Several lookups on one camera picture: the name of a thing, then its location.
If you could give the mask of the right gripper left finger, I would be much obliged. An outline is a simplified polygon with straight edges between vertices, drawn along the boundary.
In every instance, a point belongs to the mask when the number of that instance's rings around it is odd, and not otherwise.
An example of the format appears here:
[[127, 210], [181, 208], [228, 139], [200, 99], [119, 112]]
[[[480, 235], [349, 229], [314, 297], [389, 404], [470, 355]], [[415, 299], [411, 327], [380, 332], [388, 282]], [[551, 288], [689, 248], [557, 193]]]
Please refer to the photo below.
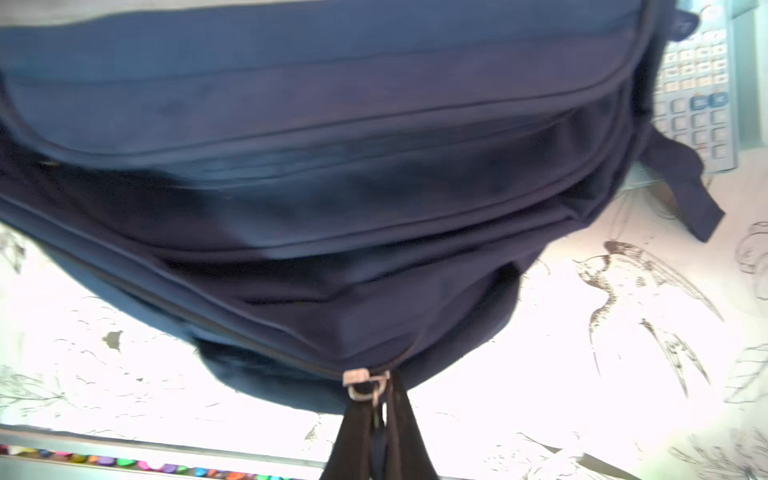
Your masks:
[[374, 408], [370, 401], [350, 400], [320, 476], [321, 480], [368, 480]]

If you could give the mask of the grey scientific calculator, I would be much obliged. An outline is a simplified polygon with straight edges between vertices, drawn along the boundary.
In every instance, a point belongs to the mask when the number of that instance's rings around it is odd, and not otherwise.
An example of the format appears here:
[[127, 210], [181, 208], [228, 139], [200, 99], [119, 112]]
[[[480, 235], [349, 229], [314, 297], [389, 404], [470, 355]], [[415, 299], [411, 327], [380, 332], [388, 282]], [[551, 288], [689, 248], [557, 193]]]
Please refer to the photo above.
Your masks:
[[656, 79], [654, 124], [693, 148], [707, 173], [737, 167], [731, 3], [678, 1]]

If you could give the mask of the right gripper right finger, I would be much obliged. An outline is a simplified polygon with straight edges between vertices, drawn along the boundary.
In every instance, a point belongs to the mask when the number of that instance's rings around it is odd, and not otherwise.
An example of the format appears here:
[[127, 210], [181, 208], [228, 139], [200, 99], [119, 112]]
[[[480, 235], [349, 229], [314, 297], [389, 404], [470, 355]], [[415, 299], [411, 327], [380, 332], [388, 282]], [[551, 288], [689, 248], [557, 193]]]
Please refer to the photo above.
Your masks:
[[386, 390], [386, 480], [438, 480], [399, 374], [391, 374]]

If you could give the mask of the navy blue student backpack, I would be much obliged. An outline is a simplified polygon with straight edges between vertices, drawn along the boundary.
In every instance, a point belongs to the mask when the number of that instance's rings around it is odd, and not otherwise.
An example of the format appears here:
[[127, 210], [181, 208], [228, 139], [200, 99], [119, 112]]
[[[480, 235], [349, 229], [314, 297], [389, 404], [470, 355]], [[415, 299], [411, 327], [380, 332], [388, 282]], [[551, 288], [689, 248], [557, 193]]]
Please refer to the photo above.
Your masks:
[[2, 221], [264, 400], [441, 372], [636, 161], [696, 238], [723, 216], [652, 123], [672, 1], [47, 13], [1, 5]]

